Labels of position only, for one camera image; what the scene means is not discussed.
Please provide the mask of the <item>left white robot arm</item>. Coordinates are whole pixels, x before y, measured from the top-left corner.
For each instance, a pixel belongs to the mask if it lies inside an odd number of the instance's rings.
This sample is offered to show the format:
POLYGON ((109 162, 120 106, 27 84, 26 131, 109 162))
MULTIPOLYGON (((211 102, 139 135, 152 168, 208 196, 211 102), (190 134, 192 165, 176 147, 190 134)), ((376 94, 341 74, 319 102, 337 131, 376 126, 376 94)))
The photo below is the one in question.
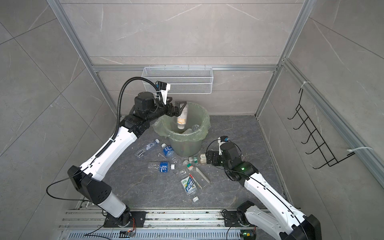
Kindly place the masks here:
POLYGON ((68 170, 75 189, 119 221, 129 216, 129 207, 103 179, 119 156, 150 127, 152 121, 164 115, 181 115, 187 103, 176 101, 172 104, 171 101, 171 97, 157 99, 151 92, 139 93, 130 113, 117 123, 115 132, 99 151, 80 167, 72 166, 68 170))

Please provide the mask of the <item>white bottle orange label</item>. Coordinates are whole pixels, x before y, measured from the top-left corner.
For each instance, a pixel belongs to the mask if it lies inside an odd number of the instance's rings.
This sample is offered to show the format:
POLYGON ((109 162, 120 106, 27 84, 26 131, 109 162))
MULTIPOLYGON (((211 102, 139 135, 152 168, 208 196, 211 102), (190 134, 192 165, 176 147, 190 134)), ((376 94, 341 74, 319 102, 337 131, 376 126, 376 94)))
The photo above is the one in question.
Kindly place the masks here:
POLYGON ((187 117, 188 117, 188 105, 185 105, 182 113, 180 116, 177 118, 177 124, 178 124, 178 129, 183 130, 187 124, 187 117))

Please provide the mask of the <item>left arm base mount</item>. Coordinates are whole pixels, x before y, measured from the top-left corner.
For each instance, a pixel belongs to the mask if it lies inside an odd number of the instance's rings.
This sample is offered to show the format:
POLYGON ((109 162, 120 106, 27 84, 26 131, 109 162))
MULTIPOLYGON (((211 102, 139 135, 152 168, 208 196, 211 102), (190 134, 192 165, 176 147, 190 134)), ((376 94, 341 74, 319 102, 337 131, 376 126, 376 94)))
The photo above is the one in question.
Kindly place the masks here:
POLYGON ((142 228, 146 219, 146 212, 129 212, 123 213, 119 218, 113 217, 107 213, 104 228, 132 228, 134 225, 137 228, 142 228))

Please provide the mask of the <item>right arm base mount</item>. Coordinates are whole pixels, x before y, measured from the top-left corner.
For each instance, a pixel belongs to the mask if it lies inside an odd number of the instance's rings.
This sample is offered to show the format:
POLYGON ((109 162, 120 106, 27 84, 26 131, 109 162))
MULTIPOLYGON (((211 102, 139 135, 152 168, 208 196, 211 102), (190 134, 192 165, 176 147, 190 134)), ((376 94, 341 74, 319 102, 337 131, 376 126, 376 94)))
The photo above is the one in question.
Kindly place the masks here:
POLYGON ((221 215, 224 219, 226 227, 248 227, 249 224, 245 224, 237 217, 236 211, 228 211, 226 209, 221 211, 221 215))

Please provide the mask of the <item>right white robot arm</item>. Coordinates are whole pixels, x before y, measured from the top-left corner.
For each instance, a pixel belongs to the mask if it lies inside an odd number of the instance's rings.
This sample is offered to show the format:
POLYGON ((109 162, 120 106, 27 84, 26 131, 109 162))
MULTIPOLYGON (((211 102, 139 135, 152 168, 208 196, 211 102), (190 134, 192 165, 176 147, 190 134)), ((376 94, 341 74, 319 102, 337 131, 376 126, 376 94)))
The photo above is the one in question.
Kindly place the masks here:
POLYGON ((242 160, 235 143, 226 137, 217 142, 218 151, 206 150, 207 164, 221 167, 231 181, 238 182, 268 209, 265 212, 246 201, 237 208, 238 224, 258 227, 276 240, 322 239, 321 223, 315 216, 306 216, 271 187, 252 163, 242 160))

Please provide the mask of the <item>green white label bottle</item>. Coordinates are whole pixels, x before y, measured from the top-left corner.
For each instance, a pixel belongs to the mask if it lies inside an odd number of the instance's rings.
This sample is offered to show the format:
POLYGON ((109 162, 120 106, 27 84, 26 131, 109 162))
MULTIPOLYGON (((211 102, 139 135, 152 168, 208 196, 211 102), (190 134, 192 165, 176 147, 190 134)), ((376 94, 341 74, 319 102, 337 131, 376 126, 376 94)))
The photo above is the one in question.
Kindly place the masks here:
POLYGON ((183 189, 187 195, 194 195, 198 192, 198 187, 191 176, 187 176, 181 180, 183 189))

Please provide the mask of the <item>clear rectangular plastic tray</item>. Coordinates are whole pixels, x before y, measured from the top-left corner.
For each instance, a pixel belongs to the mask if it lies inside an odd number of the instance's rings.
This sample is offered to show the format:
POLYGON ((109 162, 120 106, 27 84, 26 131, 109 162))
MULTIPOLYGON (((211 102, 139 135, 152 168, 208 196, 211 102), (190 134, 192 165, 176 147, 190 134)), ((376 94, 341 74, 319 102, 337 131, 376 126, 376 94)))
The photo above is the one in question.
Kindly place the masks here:
POLYGON ((193 168, 191 175, 200 189, 206 189, 211 183, 198 167, 193 168))

